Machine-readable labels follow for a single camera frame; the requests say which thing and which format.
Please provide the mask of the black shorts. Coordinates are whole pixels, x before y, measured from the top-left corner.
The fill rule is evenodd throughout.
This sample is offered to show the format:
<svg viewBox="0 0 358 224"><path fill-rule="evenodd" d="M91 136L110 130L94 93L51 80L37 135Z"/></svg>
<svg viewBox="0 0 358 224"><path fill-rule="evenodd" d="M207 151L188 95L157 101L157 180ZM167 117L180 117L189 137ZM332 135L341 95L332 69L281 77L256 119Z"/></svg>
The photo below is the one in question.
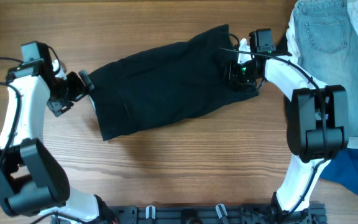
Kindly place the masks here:
<svg viewBox="0 0 358 224"><path fill-rule="evenodd" d="M234 87L224 79L237 54L227 24L111 62L90 73L90 93L108 141L196 118L258 95L256 82Z"/></svg>

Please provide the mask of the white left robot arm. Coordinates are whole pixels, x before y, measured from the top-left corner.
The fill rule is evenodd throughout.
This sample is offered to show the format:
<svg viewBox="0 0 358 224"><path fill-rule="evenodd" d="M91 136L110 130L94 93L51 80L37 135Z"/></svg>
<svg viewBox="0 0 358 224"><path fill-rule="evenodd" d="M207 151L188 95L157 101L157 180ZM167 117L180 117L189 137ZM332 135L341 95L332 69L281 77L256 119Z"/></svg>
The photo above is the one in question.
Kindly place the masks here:
<svg viewBox="0 0 358 224"><path fill-rule="evenodd" d="M54 49L33 41L2 85L9 101L0 134L0 206L10 217L50 218L52 223L117 223L97 195L70 186L68 177L43 144L45 110L68 111L93 89L88 74L66 73Z"/></svg>

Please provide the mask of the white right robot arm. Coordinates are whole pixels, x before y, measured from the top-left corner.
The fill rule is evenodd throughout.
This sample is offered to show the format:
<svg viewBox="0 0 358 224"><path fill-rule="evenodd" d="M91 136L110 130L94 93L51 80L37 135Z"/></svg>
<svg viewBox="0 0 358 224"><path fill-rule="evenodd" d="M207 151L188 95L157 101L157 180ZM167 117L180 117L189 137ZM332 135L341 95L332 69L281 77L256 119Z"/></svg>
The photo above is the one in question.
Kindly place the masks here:
<svg viewBox="0 0 358 224"><path fill-rule="evenodd" d="M228 62L223 73L230 87L244 90L259 80L285 95L290 165L267 211L251 216L267 223L312 222L310 195L324 168L349 141L346 90L319 81L288 53L277 51L270 29L250 32L232 52L237 60Z"/></svg>

